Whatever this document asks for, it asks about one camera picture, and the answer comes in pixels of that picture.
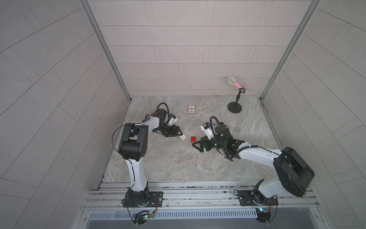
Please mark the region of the white long lego brick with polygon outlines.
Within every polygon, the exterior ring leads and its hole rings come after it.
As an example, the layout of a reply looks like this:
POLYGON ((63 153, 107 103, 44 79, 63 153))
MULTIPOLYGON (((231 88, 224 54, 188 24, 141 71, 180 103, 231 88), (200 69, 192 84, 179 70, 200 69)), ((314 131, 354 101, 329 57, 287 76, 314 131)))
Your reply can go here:
POLYGON ((181 135, 181 136, 179 136, 179 138, 184 141, 186 139, 186 136, 181 135))

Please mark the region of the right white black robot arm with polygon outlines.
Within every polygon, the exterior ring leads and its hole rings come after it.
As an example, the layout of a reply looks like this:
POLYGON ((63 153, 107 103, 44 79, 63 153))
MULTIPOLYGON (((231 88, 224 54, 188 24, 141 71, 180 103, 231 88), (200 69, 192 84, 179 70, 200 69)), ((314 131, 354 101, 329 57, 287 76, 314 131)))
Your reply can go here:
POLYGON ((235 194, 247 204, 257 206, 276 205, 279 194, 290 193, 303 197, 315 177, 313 169, 290 147, 274 150, 251 145, 233 138, 230 129, 222 122, 213 125, 215 116, 201 126, 206 136, 192 144, 201 153, 216 149, 226 159, 250 160, 265 165, 276 172, 274 179, 261 179, 251 191, 237 191, 235 194))

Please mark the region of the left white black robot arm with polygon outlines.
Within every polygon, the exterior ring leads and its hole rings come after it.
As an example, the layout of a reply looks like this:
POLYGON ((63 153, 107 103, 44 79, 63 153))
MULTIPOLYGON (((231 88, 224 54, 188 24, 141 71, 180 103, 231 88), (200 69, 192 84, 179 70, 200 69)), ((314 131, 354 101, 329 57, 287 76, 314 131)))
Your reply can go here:
POLYGON ((123 128, 121 140, 114 148, 123 157, 129 169, 131 185, 122 200, 123 207, 145 207, 149 204, 149 186, 145 176, 144 156, 147 153, 148 134, 161 134, 164 137, 186 136, 175 123, 177 118, 169 112, 167 103, 160 103, 153 114, 147 114, 140 123, 126 123, 117 128, 123 128))

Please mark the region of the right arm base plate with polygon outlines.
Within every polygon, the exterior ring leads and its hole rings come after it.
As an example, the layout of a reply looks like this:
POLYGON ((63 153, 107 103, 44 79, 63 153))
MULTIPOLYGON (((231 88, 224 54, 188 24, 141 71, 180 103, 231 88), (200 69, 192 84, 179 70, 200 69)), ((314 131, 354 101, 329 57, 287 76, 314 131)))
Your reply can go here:
POLYGON ((237 190, 234 194, 239 198, 241 206, 277 206, 277 196, 266 198, 259 191, 252 190, 237 190))

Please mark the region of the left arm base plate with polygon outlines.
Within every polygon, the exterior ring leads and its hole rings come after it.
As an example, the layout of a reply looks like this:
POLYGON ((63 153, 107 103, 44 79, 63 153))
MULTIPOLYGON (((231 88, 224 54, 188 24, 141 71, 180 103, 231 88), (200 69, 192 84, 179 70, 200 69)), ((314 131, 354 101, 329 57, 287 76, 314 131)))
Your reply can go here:
POLYGON ((124 208, 154 208, 161 207, 163 192, 136 192, 127 191, 125 198, 121 201, 124 208))

